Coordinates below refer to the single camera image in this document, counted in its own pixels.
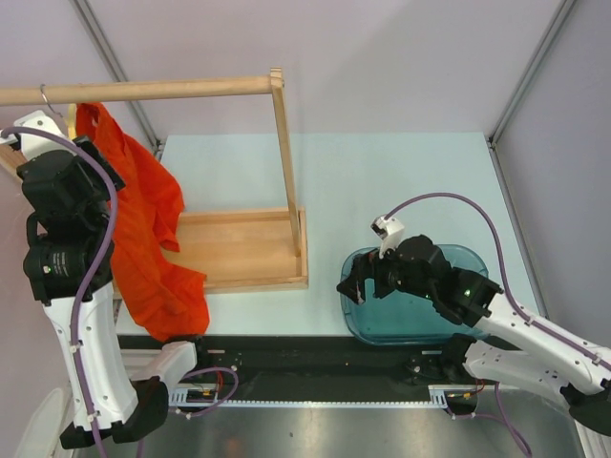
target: red garment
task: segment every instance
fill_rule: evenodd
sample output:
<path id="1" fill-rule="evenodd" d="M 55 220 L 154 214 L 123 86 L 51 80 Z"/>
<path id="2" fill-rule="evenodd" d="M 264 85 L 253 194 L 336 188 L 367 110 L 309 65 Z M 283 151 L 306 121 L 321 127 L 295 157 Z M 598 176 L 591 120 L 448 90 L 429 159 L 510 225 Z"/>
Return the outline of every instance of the red garment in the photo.
<path id="1" fill-rule="evenodd" d="M 111 266 L 132 318 L 159 341 L 203 334 L 210 322 L 205 276 L 168 262 L 160 249 L 179 251 L 179 184 L 102 104 L 78 105 L 76 132 L 92 140 L 126 184 L 118 193 Z"/>

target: wooden tray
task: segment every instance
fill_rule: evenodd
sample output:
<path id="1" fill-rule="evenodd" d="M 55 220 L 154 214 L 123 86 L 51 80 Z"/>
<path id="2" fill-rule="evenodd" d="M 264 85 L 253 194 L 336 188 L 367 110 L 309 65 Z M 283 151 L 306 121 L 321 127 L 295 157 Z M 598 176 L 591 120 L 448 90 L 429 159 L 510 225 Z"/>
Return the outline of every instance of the wooden tray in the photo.
<path id="1" fill-rule="evenodd" d="M 301 255 L 296 257 L 287 208 L 184 213 L 174 264 L 207 275 L 206 293 L 307 288 L 306 212 L 299 210 Z"/>

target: metal hook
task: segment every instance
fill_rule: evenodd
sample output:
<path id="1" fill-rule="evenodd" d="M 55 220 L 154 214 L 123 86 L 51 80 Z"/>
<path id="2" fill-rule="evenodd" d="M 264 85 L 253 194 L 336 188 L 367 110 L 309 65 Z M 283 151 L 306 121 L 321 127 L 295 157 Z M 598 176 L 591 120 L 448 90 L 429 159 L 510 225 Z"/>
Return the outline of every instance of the metal hook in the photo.
<path id="1" fill-rule="evenodd" d="M 40 85 L 40 95 L 42 95 L 42 99 L 45 101 L 45 103 L 47 104 L 47 106 L 49 107 L 49 110 L 51 110 L 53 113 L 55 113 L 56 115 L 58 115 L 59 117 L 61 117 L 62 119 L 64 118 L 63 114 L 60 112 L 57 112 L 53 106 L 51 105 L 51 103 L 49 103 L 49 99 L 47 98 L 47 96 L 45 95 L 45 86 L 47 86 L 46 84 L 41 84 Z"/>

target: light blue table surface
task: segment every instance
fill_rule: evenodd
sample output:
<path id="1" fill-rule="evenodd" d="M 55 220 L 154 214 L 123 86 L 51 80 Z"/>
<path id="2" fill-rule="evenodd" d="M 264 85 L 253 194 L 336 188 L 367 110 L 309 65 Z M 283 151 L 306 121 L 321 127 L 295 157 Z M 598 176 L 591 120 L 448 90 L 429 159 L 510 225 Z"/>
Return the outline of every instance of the light blue table surface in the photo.
<path id="1" fill-rule="evenodd" d="M 516 297 L 537 310 L 507 208 L 481 133 L 292 135 L 299 204 L 307 220 L 309 288 L 207 296 L 209 334 L 349 335 L 335 285 L 354 250 L 379 244 L 374 218 L 423 193 L 462 194 L 498 229 Z M 171 135 L 161 161 L 179 181 L 187 211 L 285 206 L 275 135 Z M 419 202 L 398 215 L 406 237 L 473 249 L 500 282 L 488 226 L 466 204 Z M 145 334 L 125 307 L 118 334 Z"/>

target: gray floor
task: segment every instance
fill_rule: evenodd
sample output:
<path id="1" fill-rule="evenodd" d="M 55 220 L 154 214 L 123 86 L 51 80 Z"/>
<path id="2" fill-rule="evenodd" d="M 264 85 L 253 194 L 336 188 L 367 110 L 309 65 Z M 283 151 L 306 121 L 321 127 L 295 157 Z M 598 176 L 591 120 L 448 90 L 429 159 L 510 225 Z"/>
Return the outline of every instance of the gray floor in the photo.
<path id="1" fill-rule="evenodd" d="M 534 456 L 583 456 L 573 423 L 535 396 L 503 394 Z M 486 392 L 478 411 L 496 413 Z M 109 456 L 136 456 L 133 444 L 106 441 Z M 186 421 L 174 415 L 146 439 L 145 457 L 359 458 L 521 457 L 507 430 L 488 420 L 452 421 L 441 410 L 221 408 Z M 97 457 L 94 449 L 79 458 Z"/>

